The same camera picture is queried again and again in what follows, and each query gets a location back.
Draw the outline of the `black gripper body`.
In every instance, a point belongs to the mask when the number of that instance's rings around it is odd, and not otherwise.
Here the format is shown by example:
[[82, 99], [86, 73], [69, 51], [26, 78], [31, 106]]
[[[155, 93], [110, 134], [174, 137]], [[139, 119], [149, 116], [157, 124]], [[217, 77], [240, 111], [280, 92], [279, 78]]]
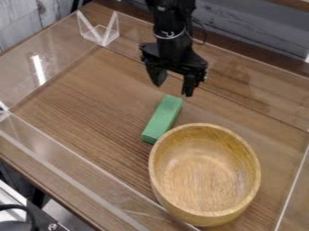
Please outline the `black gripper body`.
[[158, 63], [168, 71], [193, 74], [204, 82], [208, 62], [193, 50], [192, 30], [154, 31], [157, 42], [141, 44], [143, 63]]

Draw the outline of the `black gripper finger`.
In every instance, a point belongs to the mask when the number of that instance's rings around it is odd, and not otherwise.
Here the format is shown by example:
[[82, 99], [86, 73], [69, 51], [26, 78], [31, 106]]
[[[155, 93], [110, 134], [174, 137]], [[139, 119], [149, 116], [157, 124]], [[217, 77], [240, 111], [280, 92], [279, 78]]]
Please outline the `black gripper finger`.
[[188, 74], [184, 76], [184, 84], [181, 94], [186, 97], [193, 96], [194, 89], [200, 85], [200, 80], [193, 74]]
[[146, 62], [145, 65], [154, 85], [161, 87], [168, 79], [168, 70], [158, 63]]

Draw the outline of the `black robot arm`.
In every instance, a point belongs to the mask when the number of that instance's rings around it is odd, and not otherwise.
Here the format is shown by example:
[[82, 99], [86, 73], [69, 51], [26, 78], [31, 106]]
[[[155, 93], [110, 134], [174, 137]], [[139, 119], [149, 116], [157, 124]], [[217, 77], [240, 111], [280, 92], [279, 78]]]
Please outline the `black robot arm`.
[[208, 61], [193, 49], [192, 14], [196, 0], [145, 0], [154, 14], [155, 42], [142, 43], [142, 61], [155, 86], [161, 87], [170, 71], [184, 76], [181, 94], [205, 81]]

